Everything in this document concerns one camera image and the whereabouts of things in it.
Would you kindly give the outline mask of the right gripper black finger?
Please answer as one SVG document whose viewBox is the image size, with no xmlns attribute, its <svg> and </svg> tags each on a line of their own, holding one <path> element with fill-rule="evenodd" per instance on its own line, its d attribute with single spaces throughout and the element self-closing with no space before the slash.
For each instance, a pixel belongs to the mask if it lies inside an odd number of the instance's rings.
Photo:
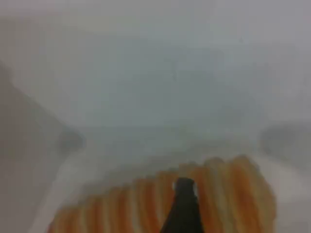
<svg viewBox="0 0 311 233">
<path fill-rule="evenodd" d="M 162 233 L 201 233 L 198 197 L 195 181 L 178 178 L 174 183 L 174 199 L 171 210 L 161 228 Z"/>
</svg>

